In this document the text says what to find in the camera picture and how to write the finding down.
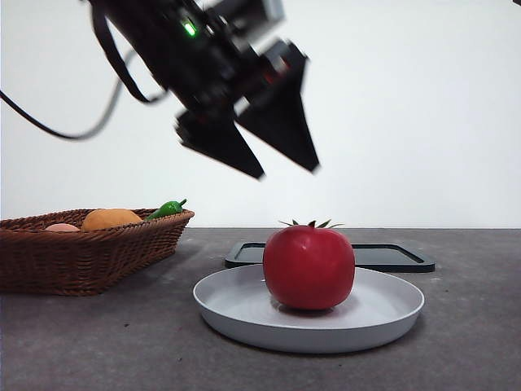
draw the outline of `gray table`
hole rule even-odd
[[[212,331],[191,296],[238,241],[268,229],[187,229],[177,253],[97,297],[2,295],[2,389],[521,389],[521,231],[344,230],[434,258],[402,274],[425,293],[414,328],[383,347],[283,354]]]

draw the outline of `wicker basket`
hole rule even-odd
[[[57,222],[81,226],[93,209],[0,222],[0,292],[91,296],[175,252],[194,213],[96,231],[50,232]],[[155,209],[135,209],[141,218]]]

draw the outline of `white backdrop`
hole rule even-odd
[[[521,7],[510,0],[286,0],[274,33],[310,58],[303,97],[322,163],[243,135],[258,182],[178,143],[175,97],[124,92],[82,142],[2,104],[2,218],[188,198],[190,226],[521,227]],[[94,123],[115,73],[86,2],[2,1],[2,90],[64,132]],[[119,39],[120,48],[128,45]],[[156,90],[144,65],[131,73]]]

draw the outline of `toy pepper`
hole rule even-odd
[[[153,214],[147,216],[145,221],[150,221],[154,218],[170,216],[172,214],[182,212],[182,206],[186,203],[186,199],[181,202],[177,201],[169,201],[161,205],[159,209],[157,209]]]

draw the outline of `white plate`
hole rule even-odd
[[[351,294],[323,311],[291,310],[275,301],[262,265],[223,270],[194,287],[204,320],[249,345],[295,353],[343,353],[403,336],[425,301],[413,284],[357,267]]]

